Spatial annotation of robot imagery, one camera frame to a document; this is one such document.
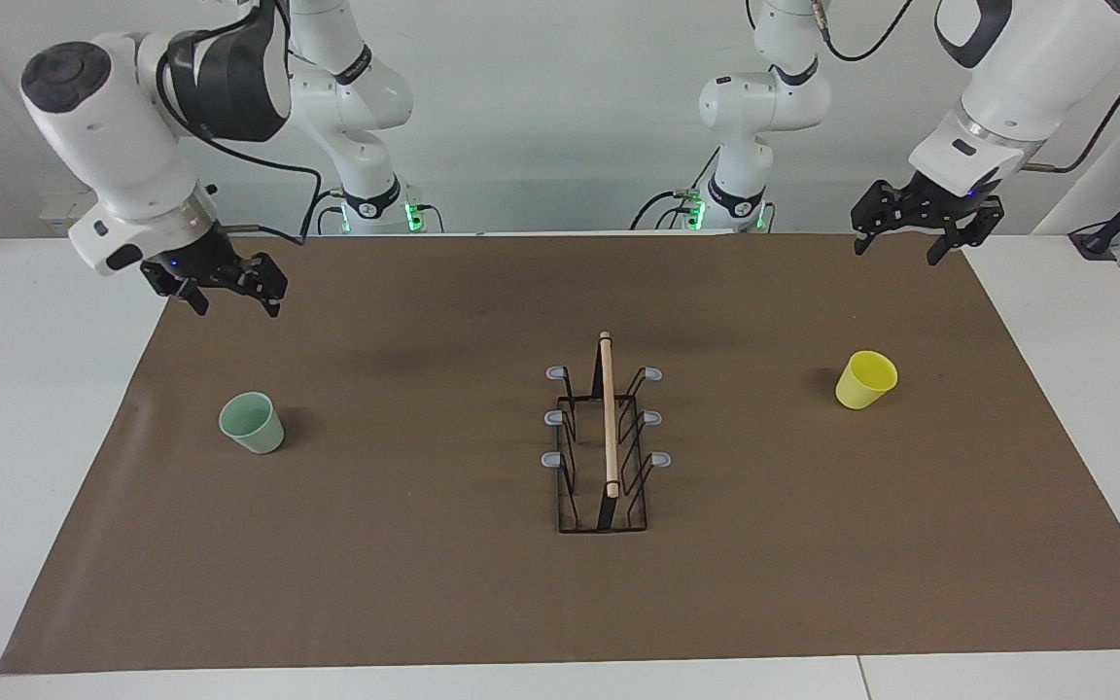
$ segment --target mint green cup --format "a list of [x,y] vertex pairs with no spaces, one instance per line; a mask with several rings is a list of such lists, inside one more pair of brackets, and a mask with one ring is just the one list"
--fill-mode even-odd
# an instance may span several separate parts
[[283,444],[283,423],[270,395],[261,391],[236,395],[218,413],[218,429],[254,455],[274,452]]

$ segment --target brown tablecloth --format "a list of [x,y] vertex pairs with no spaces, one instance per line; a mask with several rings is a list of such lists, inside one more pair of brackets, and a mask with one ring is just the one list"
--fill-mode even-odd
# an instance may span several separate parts
[[[283,314],[168,307],[0,673],[1120,647],[1119,523],[927,244],[242,240]],[[560,535],[543,371],[604,328],[675,466],[648,532]],[[852,412],[864,347],[903,380]],[[246,390],[274,455],[218,433]]]

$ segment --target white table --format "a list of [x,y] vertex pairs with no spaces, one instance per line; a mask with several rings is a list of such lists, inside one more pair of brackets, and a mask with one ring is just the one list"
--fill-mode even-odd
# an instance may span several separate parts
[[[1038,236],[968,258],[1120,519],[1120,271]],[[65,240],[0,240],[0,654],[161,307]],[[0,678],[0,697],[111,696],[1103,700],[1120,652]]]

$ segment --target cup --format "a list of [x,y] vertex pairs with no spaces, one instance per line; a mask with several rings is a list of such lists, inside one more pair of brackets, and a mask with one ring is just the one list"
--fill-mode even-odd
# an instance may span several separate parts
[[283,444],[283,423],[270,395],[261,391],[236,395],[218,412],[218,429],[254,455],[274,452]]
[[860,349],[850,357],[837,382],[837,401],[847,409],[861,411],[897,386],[897,367],[893,360],[870,349]]

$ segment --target wooden handle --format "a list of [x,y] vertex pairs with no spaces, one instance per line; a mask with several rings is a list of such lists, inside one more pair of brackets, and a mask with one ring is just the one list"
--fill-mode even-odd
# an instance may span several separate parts
[[599,355],[604,371],[604,460],[608,463],[608,497],[622,496],[622,474],[616,456],[618,430],[616,424],[616,380],[613,379],[613,334],[599,335]]

